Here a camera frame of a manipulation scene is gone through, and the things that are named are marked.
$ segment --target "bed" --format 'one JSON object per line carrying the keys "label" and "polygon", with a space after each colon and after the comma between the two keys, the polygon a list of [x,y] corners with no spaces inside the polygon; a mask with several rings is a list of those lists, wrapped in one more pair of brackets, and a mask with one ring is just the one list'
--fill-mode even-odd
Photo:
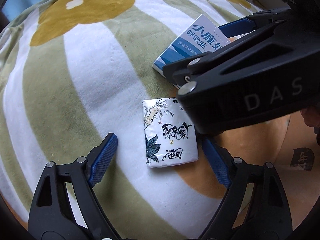
{"label": "bed", "polygon": [[[152,63],[200,14],[219,26],[261,8],[258,0],[41,0],[12,19],[0,34],[0,192],[16,217],[27,226],[48,161],[73,162],[113,132],[118,150],[94,191],[122,238],[197,238],[226,190],[200,144],[197,162],[147,168],[142,100],[177,92]],[[216,140],[248,163],[276,165],[296,228],[320,194],[319,147],[300,113]],[[309,170],[293,162],[306,149]]]}

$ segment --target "white tissue package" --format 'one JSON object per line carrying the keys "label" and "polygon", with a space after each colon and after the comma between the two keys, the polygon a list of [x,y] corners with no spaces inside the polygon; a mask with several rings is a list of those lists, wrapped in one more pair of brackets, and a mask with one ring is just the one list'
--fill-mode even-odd
{"label": "white tissue package", "polygon": [[193,123],[176,98],[143,101],[147,166],[165,167],[198,160]]}

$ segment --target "leaf print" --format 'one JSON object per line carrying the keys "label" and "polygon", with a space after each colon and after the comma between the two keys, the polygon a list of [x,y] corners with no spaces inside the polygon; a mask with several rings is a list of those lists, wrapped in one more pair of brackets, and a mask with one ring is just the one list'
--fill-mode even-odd
{"label": "leaf print", "polygon": [[155,162],[159,162],[157,156],[155,155],[160,150],[160,144],[156,144],[157,140],[158,140],[158,135],[154,136],[150,140],[147,140],[147,137],[145,137],[147,163],[150,163],[150,160],[153,160]]}
{"label": "leaf print", "polygon": [[147,142],[147,147],[151,144],[155,144],[156,141],[158,140],[158,135],[154,136],[153,138],[151,138],[148,142]]}

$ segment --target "blue gripper pad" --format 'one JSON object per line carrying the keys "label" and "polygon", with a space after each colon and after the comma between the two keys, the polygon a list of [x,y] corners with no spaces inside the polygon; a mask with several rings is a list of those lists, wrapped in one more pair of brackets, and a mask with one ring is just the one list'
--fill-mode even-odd
{"label": "blue gripper pad", "polygon": [[118,138],[115,134],[113,134],[91,166],[91,173],[88,180],[88,183],[91,187],[94,187],[94,185],[101,182],[107,168],[110,165],[112,157],[117,150],[117,147]]}
{"label": "blue gripper pad", "polygon": [[208,138],[203,139],[202,150],[207,157],[207,160],[219,183],[228,189],[231,185],[228,166],[224,163],[217,149]]}
{"label": "blue gripper pad", "polygon": [[250,33],[252,29],[256,27],[254,21],[251,21],[247,18],[241,18],[239,20],[235,20],[230,23],[226,23],[225,25],[219,26],[219,30],[223,32],[223,34],[227,37],[234,37],[237,35]]}

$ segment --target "blue and white box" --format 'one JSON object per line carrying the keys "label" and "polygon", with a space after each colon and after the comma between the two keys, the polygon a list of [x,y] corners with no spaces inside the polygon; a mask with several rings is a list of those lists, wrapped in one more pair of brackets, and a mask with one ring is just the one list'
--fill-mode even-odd
{"label": "blue and white box", "polygon": [[207,51],[217,51],[230,40],[206,16],[201,14],[170,46],[156,59],[153,68],[161,75],[166,64]]}

